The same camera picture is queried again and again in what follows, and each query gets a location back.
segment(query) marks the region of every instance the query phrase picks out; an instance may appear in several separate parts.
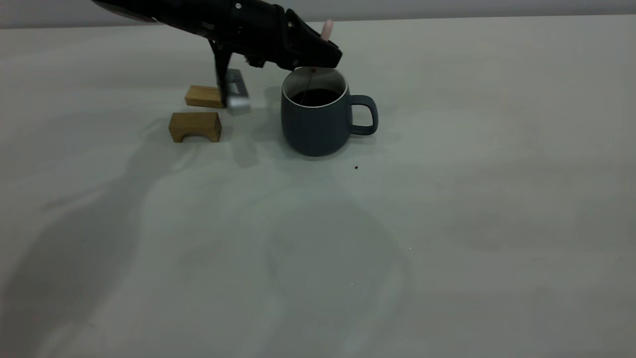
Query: tea bag string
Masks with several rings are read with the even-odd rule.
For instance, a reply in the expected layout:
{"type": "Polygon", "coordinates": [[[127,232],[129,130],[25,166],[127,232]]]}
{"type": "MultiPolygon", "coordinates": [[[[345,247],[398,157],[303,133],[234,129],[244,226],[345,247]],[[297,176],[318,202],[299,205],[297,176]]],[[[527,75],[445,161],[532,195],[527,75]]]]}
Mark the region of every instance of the tea bag string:
{"type": "Polygon", "coordinates": [[[309,75],[309,80],[307,81],[307,87],[305,87],[305,91],[303,92],[303,97],[300,99],[300,105],[305,102],[305,97],[307,96],[307,91],[309,90],[309,85],[312,83],[312,78],[314,77],[314,73],[316,73],[316,69],[312,68],[312,74],[309,75]]]}
{"type": "MultiPolygon", "coordinates": [[[[324,25],[322,26],[322,33],[320,35],[320,38],[323,39],[324,41],[329,41],[332,30],[333,30],[333,21],[332,20],[325,21],[324,25]]],[[[314,73],[316,73],[316,69],[312,68],[312,74],[309,76],[309,80],[307,81],[307,87],[305,87],[305,91],[303,92],[303,97],[300,99],[300,103],[299,103],[300,105],[302,105],[303,102],[305,102],[305,96],[307,96],[307,91],[309,90],[309,85],[312,83],[312,78],[314,77],[314,73]]]]}

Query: white wall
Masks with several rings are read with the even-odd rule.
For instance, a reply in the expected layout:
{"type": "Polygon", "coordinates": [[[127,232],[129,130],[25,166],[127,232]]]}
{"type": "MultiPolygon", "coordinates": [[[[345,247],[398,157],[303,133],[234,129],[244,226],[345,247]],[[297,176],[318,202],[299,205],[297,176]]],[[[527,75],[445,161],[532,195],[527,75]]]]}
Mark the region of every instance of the white wall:
{"type": "MultiPolygon", "coordinates": [[[[305,20],[634,13],[635,0],[273,0],[305,20]]],[[[90,0],[0,0],[0,28],[131,24],[90,0]]]]}

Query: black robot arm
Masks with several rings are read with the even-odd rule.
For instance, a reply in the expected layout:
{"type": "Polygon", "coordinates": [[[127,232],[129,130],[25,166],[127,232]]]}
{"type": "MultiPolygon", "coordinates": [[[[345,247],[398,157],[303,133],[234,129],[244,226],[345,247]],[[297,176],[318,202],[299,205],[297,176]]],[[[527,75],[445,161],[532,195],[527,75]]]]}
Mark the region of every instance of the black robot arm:
{"type": "Polygon", "coordinates": [[[293,10],[260,0],[93,0],[122,16],[162,22],[207,38],[214,51],[216,75],[223,101],[233,53],[254,67],[265,62],[293,71],[297,67],[335,68],[342,52],[320,39],[293,10]]]}

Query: wooden arch block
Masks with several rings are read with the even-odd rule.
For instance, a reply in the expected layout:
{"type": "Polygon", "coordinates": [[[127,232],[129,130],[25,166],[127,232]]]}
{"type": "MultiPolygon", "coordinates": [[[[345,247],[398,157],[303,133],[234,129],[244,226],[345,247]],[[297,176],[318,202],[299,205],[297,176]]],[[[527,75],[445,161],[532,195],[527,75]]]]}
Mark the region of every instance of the wooden arch block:
{"type": "Polygon", "coordinates": [[[206,136],[214,142],[221,140],[221,121],[216,112],[173,113],[169,128],[174,143],[183,143],[185,136],[206,136]]]}

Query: dark blue mug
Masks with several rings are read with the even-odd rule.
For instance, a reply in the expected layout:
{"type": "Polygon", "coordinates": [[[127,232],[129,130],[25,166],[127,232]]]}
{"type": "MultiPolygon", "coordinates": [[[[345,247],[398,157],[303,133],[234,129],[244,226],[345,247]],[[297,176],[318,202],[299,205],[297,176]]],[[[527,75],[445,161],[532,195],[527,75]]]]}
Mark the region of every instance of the dark blue mug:
{"type": "Polygon", "coordinates": [[[378,129],[378,109],[368,96],[351,96],[349,85],[333,68],[303,67],[282,84],[280,117],[285,139],[299,153],[312,157],[342,148],[351,134],[369,136],[378,129]],[[353,125],[352,106],[371,110],[373,125],[353,125]]]}

